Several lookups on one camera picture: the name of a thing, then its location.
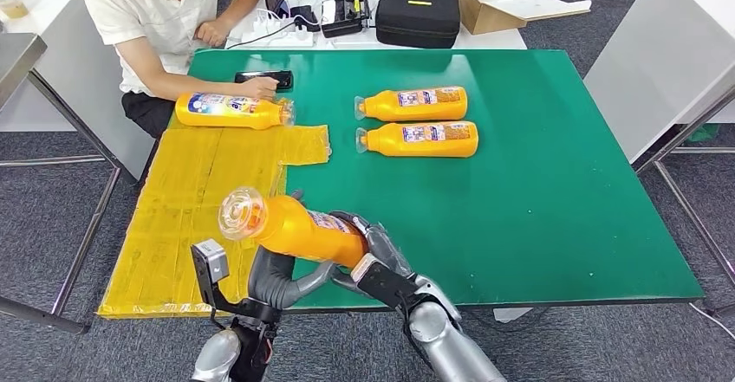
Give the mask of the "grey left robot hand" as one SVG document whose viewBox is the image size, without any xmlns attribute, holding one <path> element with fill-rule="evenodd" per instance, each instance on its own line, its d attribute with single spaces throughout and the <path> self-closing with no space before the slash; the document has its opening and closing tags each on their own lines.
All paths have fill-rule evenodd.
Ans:
<svg viewBox="0 0 735 382">
<path fill-rule="evenodd" d="M 283 310 L 310 295 L 334 274 L 337 265 L 321 262 L 312 272 L 294 278 L 296 257 L 279 254 L 259 245 L 250 267 L 248 298 Z"/>
</svg>

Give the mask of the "person's left hand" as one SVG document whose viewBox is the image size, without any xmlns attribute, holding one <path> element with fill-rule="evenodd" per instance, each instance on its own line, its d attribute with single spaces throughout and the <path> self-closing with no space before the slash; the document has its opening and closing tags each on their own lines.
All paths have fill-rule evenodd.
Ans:
<svg viewBox="0 0 735 382">
<path fill-rule="evenodd" d="M 222 18 L 201 23 L 195 33 L 195 38 L 208 46 L 220 47 L 226 43 L 231 32 L 231 25 Z"/>
</svg>

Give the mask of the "person's right hand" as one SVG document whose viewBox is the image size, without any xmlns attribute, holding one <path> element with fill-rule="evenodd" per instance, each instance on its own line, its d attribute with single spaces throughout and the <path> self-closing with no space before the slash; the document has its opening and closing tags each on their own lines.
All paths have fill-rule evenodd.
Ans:
<svg viewBox="0 0 735 382">
<path fill-rule="evenodd" d="M 239 93 L 243 96 L 272 100 L 276 96 L 278 81 L 271 77 L 255 77 L 239 84 Z"/>
</svg>

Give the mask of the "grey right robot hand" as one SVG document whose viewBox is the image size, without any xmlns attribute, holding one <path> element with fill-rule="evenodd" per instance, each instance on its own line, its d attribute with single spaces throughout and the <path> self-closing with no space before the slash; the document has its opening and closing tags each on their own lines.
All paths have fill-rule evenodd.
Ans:
<svg viewBox="0 0 735 382">
<path fill-rule="evenodd" d="M 371 223 L 361 215 L 342 210 L 333 210 L 329 215 L 341 219 L 343 222 L 355 227 L 367 243 L 367 252 L 384 263 L 388 269 L 401 275 L 404 279 L 413 283 L 415 273 L 412 271 L 407 259 L 402 252 L 393 244 L 390 236 L 381 223 Z M 358 287 L 351 275 L 336 269 L 331 276 L 331 281 L 340 288 L 347 289 L 365 297 L 374 296 Z"/>
</svg>

